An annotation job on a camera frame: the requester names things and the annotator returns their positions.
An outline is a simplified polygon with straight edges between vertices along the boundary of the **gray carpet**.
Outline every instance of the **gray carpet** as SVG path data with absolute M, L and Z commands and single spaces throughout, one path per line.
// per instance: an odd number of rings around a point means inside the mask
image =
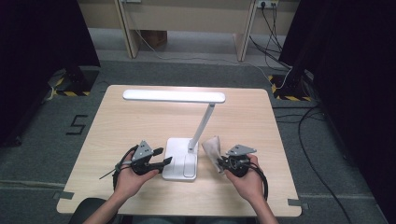
M 20 147 L 0 149 L 0 223 L 67 223 L 71 215 L 56 211 L 57 200 L 53 196 L 63 189 L 109 85 L 270 90 L 263 74 L 252 66 L 128 62 L 101 64 L 100 75 L 89 96 L 54 96 L 36 111 L 21 135 Z M 274 73 L 269 68 L 262 69 L 267 74 Z M 310 167 L 299 142 L 298 121 L 307 111 L 306 107 L 314 106 L 317 102 L 278 101 L 272 98 L 271 103 L 275 115 L 279 117 L 276 119 L 278 128 L 303 204 L 300 217 L 280 217 L 280 223 L 347 223 L 341 207 Z M 359 170 L 343 158 L 326 115 L 319 108 L 311 114 L 315 115 L 301 125 L 301 137 L 315 169 L 337 195 L 352 223 L 385 223 Z M 76 120 L 76 123 L 86 126 L 81 134 L 67 135 L 79 131 L 78 127 L 70 126 L 75 115 L 87 115 Z

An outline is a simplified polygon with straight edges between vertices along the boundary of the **desk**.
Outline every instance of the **desk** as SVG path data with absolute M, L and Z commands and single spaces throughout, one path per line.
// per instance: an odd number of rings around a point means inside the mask
M 218 135 L 221 155 L 236 144 L 256 148 L 255 155 L 267 176 L 270 204 L 277 217 L 297 217 L 301 207 L 289 206 L 298 196 L 276 126 L 268 94 L 257 89 L 110 86 L 98 109 L 61 199 L 60 213 L 73 213 L 88 197 L 107 199 L 113 192 L 111 171 L 125 152 L 146 140 L 152 148 L 165 147 L 169 137 L 192 137 L 206 104 L 124 101 L 128 89 L 170 91 L 221 91 L 226 102 L 215 110 L 200 138 Z M 164 159 L 164 153 L 151 162 Z M 119 211 L 130 215 L 253 217 L 255 213 L 225 175 L 219 175 L 202 147 L 198 152 L 197 178 L 172 182 L 161 175 L 148 181 Z
M 144 0 L 128 4 L 115 1 L 133 58 L 140 45 L 134 30 L 230 33 L 237 60 L 245 58 L 256 0 Z

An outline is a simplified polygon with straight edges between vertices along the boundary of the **desk leg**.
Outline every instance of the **desk leg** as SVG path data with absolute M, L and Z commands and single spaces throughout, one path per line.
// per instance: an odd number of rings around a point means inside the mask
M 119 14 L 120 26 L 125 38 L 126 50 L 128 51 L 130 58 L 135 58 L 142 40 L 135 30 L 129 29 L 128 20 L 126 18 L 127 15 L 121 0 L 114 0 L 114 2 Z
M 248 48 L 248 38 L 250 36 L 251 27 L 253 26 L 254 17 L 256 15 L 256 4 L 256 0 L 250 0 L 245 32 L 243 34 L 233 34 L 233 41 L 236 47 L 236 56 L 239 62 L 245 60 L 245 55 Z

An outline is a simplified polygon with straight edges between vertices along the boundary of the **hand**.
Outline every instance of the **hand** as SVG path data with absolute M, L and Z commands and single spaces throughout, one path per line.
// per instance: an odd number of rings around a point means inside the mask
M 251 162 L 259 166 L 256 156 L 251 154 L 247 154 L 247 156 L 250 158 Z M 263 198 L 262 179 L 254 170 L 248 169 L 247 174 L 242 177 L 233 175 L 233 173 L 228 170 L 225 170 L 224 174 L 226 174 L 227 178 L 233 183 L 243 199 L 251 203 L 254 199 Z
M 125 160 L 130 161 L 133 155 L 134 151 L 129 153 Z M 158 170 L 152 170 L 144 175 L 137 175 L 128 165 L 122 165 L 114 193 L 119 194 L 126 201 L 136 195 L 143 184 L 158 173 Z

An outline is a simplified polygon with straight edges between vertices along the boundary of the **stand base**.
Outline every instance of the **stand base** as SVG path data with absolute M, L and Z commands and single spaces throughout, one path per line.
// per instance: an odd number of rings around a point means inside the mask
M 91 88 L 99 71 L 86 70 L 82 71 L 84 81 L 72 82 L 68 75 L 63 75 L 55 86 L 56 93 L 64 96 L 87 96 L 91 92 Z
M 311 98 L 304 91 L 303 82 L 300 82 L 294 86 L 288 86 L 287 83 L 283 85 L 282 89 L 277 89 L 282 86 L 285 76 L 269 76 L 272 86 L 272 92 L 274 97 L 278 100 L 291 100 L 291 101 L 311 101 Z
M 198 143 L 189 151 L 191 138 L 169 138 L 165 158 L 172 157 L 170 164 L 163 167 L 163 178 L 175 181 L 193 181 L 197 176 Z

